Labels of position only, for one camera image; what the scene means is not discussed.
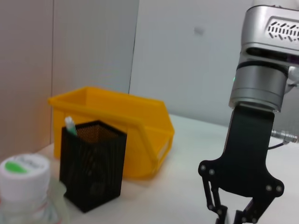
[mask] robotic arm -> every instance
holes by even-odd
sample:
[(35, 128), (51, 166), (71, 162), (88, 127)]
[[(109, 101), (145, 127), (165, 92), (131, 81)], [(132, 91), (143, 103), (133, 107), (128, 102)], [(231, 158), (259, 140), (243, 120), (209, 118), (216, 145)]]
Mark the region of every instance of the robotic arm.
[(299, 67), (299, 11), (272, 5), (250, 8), (242, 29), (229, 101), (234, 111), (224, 151), (219, 159), (199, 165), (207, 207), (219, 216), (216, 224), (225, 223), (228, 210), (221, 204), (219, 188), (252, 198), (243, 211), (236, 212), (234, 224), (257, 223), (284, 193), (284, 184), (268, 172), (266, 157), (290, 66)]

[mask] green label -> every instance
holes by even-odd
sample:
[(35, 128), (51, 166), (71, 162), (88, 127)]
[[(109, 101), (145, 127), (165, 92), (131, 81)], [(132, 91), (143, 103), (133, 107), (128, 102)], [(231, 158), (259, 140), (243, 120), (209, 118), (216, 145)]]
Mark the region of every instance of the green label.
[(11, 161), (8, 161), (5, 164), (5, 169), (9, 172), (17, 173), (17, 174), (27, 173), (27, 170), (24, 167), (22, 167), (20, 164), (18, 164), (16, 162), (11, 162)]

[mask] marker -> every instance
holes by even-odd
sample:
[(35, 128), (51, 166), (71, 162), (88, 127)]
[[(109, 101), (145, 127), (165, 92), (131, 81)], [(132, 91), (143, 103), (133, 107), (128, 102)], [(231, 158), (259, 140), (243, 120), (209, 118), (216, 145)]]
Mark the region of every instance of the marker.
[(77, 135), (77, 131), (73, 119), (71, 117), (66, 117), (64, 121), (65, 121), (66, 129), (69, 131), (69, 133), (72, 133), (73, 135)]

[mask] cable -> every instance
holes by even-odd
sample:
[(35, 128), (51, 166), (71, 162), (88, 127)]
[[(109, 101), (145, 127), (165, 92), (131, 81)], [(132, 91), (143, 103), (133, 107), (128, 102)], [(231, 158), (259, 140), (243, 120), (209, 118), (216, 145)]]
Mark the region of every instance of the cable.
[(288, 84), (287, 87), (285, 88), (285, 94), (289, 93), (294, 87), (297, 87), (299, 84), (299, 80), (292, 84)]
[(284, 146), (284, 145), (285, 145), (284, 143), (280, 143), (280, 144), (278, 144), (278, 145), (269, 147), (268, 150), (275, 149), (275, 148), (278, 148), (278, 147), (282, 147), (282, 146)]

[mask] white wall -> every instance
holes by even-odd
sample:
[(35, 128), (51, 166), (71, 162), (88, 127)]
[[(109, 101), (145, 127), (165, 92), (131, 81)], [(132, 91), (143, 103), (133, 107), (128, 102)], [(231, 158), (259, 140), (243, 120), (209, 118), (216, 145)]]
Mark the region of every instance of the white wall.
[(0, 1), (0, 159), (50, 143), (52, 0)]
[(82, 86), (128, 92), (139, 0), (57, 0), (53, 95)]
[[(140, 0), (130, 93), (162, 99), (171, 113), (227, 126), (242, 23), (251, 3)], [(276, 128), (299, 134), (298, 98), (298, 90), (285, 97)]]

